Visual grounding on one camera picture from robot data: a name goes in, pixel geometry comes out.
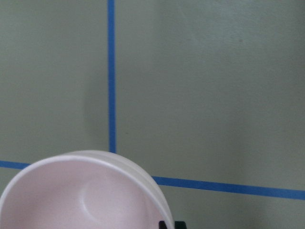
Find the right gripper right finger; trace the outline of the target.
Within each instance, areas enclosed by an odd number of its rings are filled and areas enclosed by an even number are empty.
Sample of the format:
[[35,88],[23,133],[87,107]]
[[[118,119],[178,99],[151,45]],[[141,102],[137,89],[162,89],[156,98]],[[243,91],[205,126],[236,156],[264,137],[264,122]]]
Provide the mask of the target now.
[[184,221],[175,221],[174,228],[175,229],[186,229],[186,223]]

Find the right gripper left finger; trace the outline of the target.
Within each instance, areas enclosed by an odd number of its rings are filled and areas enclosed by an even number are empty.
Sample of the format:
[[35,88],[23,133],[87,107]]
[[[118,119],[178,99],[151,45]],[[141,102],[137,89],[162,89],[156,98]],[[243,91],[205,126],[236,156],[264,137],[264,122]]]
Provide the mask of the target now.
[[160,221],[158,226],[159,226],[159,229],[167,229],[166,223],[164,221]]

